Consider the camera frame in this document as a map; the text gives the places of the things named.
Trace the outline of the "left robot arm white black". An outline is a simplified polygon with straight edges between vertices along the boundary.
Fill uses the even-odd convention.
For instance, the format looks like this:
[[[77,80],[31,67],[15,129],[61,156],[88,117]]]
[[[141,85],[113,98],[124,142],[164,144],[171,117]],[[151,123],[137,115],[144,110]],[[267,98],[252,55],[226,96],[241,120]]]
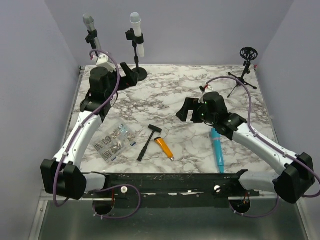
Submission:
[[[76,125],[58,153],[40,166],[46,193],[74,200],[93,191],[101,198],[110,194],[111,185],[103,174],[82,173],[80,167],[91,139],[111,109],[113,95],[138,83],[136,72],[125,62],[120,66],[124,77],[103,66],[90,71],[89,90],[80,103]]]

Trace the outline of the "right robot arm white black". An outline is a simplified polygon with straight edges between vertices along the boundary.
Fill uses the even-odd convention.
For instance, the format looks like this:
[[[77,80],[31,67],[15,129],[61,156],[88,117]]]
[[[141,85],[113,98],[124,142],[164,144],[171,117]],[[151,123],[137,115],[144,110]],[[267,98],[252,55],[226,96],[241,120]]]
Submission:
[[[186,122],[189,111],[192,111],[193,123],[215,128],[220,135],[252,151],[275,171],[271,174],[246,170],[230,183],[230,191],[234,195],[241,196],[247,190],[262,190],[295,204],[315,183],[310,155],[305,152],[297,154],[258,133],[246,119],[228,112],[219,93],[205,93],[201,99],[187,97],[176,117]]]

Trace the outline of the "blue microphone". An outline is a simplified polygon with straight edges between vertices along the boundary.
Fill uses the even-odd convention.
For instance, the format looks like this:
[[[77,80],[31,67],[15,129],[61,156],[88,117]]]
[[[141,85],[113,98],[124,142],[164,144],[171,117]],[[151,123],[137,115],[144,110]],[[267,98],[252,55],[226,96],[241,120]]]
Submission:
[[[210,137],[211,137],[211,141],[214,148],[217,167],[219,169],[219,172],[223,174],[225,169],[224,169],[224,157],[223,157],[223,151],[222,151],[222,145],[221,145],[221,136],[216,131],[215,128],[212,128],[210,131]]]

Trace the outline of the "white microphone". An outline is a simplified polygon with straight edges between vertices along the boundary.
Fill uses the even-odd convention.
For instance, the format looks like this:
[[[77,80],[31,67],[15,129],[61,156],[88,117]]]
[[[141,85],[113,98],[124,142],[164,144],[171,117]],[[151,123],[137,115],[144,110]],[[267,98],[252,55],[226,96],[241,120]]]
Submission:
[[[132,25],[132,29],[134,31],[135,42],[137,44],[138,54],[141,58],[145,56],[145,49],[144,49],[144,40],[143,34],[141,30],[141,17],[139,13],[133,12],[130,15],[130,23]]]

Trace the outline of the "black tripod shock-mount stand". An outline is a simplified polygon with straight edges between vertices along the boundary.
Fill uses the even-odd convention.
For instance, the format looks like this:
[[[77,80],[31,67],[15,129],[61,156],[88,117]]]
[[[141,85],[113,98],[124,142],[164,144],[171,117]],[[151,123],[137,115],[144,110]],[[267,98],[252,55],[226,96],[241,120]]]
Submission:
[[[257,87],[246,82],[244,79],[244,76],[251,73],[251,71],[250,71],[251,62],[258,57],[258,52],[254,48],[247,46],[247,47],[243,47],[240,50],[239,54],[244,59],[244,63],[243,63],[244,70],[242,72],[242,75],[240,77],[238,77],[238,76],[235,76],[234,74],[232,74],[231,72],[228,72],[227,74],[229,76],[232,76],[232,77],[238,79],[242,84],[250,86],[254,90],[256,90]]]

